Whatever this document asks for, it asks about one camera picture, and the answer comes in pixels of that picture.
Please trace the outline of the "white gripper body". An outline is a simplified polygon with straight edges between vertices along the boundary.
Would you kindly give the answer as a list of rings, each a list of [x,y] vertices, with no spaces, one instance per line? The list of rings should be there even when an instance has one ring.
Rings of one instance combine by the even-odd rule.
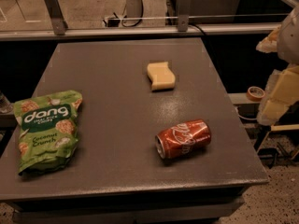
[[[278,57],[287,63],[299,64],[299,7],[295,7],[281,23]]]

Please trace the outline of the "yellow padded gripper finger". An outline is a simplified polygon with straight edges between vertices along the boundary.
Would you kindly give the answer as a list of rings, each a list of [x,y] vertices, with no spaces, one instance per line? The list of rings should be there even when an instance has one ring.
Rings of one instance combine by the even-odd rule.
[[[277,52],[279,31],[280,27],[274,29],[267,37],[258,43],[256,49],[263,53]]]
[[[299,66],[289,64],[282,71],[274,70],[268,78],[265,96],[261,100],[257,121],[274,125],[288,109],[299,101]]]

